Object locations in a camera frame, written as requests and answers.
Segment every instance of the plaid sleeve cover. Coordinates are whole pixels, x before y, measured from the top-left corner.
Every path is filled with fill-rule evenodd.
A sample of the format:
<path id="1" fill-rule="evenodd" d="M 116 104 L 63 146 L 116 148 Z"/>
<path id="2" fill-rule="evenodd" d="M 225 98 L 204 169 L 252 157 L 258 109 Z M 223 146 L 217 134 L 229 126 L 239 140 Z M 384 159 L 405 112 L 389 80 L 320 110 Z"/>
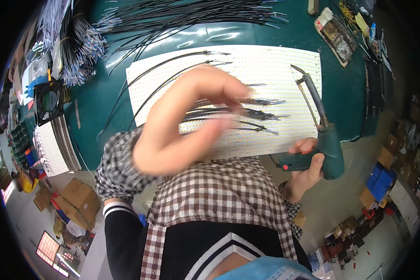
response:
<path id="1" fill-rule="evenodd" d="M 287 181 L 279 185 L 280 192 L 283 192 L 283 187 L 285 187 L 286 182 Z M 297 226 L 293 220 L 296 217 L 297 212 L 300 211 L 300 209 L 302 208 L 302 200 L 299 200 L 298 202 L 289 202 L 287 199 L 284 199 L 284 200 L 285 200 L 285 207 L 286 207 L 286 210 L 288 211 L 289 218 L 290 220 L 292 220 L 292 223 L 291 223 L 292 235 L 294 235 L 294 237 L 300 241 L 303 231 L 302 231 L 302 228 Z"/>
<path id="2" fill-rule="evenodd" d="M 130 203 L 134 196 L 157 179 L 138 172 L 133 163 L 132 150 L 141 129 L 118 132 L 104 145 L 104 155 L 95 172 L 95 191 L 104 200 L 124 199 Z"/>

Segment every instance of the blue face mask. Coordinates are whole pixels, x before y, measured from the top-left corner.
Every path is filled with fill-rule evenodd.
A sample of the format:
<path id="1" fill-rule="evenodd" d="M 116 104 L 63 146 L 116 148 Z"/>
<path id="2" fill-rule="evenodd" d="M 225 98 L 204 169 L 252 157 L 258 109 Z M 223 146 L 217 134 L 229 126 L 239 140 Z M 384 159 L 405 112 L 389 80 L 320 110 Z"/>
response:
<path id="1" fill-rule="evenodd" d="M 285 259 L 262 256 L 243 266 L 216 277 L 214 280 L 319 280 L 303 265 Z"/>

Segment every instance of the striped cuff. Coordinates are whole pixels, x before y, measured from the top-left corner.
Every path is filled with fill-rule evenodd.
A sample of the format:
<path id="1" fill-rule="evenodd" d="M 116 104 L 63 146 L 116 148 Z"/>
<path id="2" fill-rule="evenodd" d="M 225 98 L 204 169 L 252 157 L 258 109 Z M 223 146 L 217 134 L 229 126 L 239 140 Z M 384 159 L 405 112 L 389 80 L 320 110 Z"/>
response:
<path id="1" fill-rule="evenodd" d="M 107 204 L 104 209 L 103 209 L 103 215 L 104 215 L 104 219 L 106 219 L 107 215 L 109 215 L 110 213 L 114 212 L 114 211 L 125 211 L 128 213 L 131 213 L 132 215 L 137 216 L 137 214 L 135 214 L 134 209 L 132 208 L 132 205 L 123 202 L 123 201 L 115 201 L 115 202 L 111 202 L 109 204 Z"/>

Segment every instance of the yellow shirt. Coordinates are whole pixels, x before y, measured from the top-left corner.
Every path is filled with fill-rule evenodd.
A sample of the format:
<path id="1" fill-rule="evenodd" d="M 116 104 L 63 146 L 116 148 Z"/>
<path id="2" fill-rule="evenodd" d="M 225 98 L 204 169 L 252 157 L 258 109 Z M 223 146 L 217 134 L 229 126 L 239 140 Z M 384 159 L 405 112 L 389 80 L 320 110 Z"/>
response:
<path id="1" fill-rule="evenodd" d="M 53 226 L 53 232 L 55 233 L 56 236 L 62 235 L 62 228 L 63 228 L 62 221 L 56 218 L 55 225 Z"/>
<path id="2" fill-rule="evenodd" d="M 30 182 L 28 182 L 28 180 L 25 178 L 25 176 L 23 176 L 23 174 L 20 174 L 20 178 L 21 178 L 21 182 L 23 183 L 23 191 L 25 193 L 31 193 L 34 189 L 34 187 L 36 186 L 36 184 L 39 182 L 39 179 L 34 178 L 34 183 L 31 184 Z"/>

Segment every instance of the yellow tag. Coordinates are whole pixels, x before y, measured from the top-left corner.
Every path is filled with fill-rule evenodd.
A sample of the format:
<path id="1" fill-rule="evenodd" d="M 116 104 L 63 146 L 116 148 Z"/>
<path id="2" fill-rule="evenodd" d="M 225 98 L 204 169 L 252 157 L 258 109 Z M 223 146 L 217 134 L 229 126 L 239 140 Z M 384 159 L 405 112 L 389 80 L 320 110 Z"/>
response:
<path id="1" fill-rule="evenodd" d="M 361 28 L 362 33 L 365 37 L 368 37 L 370 35 L 370 27 L 365 23 L 364 18 L 362 17 L 362 14 L 358 13 L 355 15 L 356 24 Z"/>

